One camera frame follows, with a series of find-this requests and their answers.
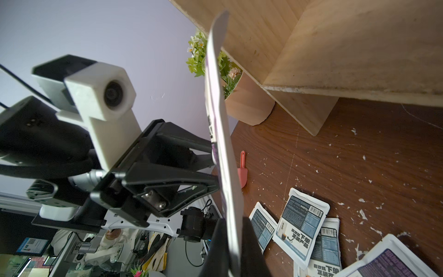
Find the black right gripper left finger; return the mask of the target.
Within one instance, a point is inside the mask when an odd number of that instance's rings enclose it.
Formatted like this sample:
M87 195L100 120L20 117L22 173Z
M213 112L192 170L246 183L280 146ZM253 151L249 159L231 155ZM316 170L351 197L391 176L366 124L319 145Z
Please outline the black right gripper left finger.
M225 219L218 220L211 241L210 251L199 277L228 277L230 254Z

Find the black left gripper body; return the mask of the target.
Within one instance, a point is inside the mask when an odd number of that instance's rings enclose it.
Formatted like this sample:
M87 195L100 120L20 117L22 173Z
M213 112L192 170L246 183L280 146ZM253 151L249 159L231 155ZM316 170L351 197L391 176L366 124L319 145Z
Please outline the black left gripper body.
M103 208L138 227L168 218L220 189L202 170L213 166L212 144L172 122L154 120L91 192Z

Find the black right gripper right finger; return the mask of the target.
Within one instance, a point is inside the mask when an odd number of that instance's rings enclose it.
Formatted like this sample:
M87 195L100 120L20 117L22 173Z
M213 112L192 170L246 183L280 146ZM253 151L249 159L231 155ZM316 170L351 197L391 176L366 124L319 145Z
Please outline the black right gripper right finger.
M271 277L250 219L242 224L241 277Z

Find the blue coffee bag one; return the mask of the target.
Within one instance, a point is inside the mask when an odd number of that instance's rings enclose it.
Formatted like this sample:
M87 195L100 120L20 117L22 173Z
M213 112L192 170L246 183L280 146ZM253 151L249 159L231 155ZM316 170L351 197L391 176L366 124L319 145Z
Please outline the blue coffee bag one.
M300 269L307 269L330 205L291 188L272 240Z

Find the purple coffee bag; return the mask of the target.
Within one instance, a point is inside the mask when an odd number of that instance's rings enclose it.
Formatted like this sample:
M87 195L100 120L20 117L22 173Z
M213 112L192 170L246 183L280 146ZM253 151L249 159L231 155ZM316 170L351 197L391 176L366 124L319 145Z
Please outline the purple coffee bag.
M393 234L386 235L363 259L336 274L337 277L438 277Z
M218 56L227 33L229 16L226 10L216 16L208 35L205 59L205 105L210 125L212 156L218 170L224 201L230 276L240 277L243 197L218 67Z

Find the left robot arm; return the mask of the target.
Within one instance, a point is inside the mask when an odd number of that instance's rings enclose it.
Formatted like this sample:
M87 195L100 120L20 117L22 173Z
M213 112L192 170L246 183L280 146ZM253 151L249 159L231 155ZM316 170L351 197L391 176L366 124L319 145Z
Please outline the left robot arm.
M211 143L155 120L109 170L81 127L32 96L1 113L1 174L35 182L28 197L50 213L37 226L74 232L151 229L177 235L185 208L219 190Z

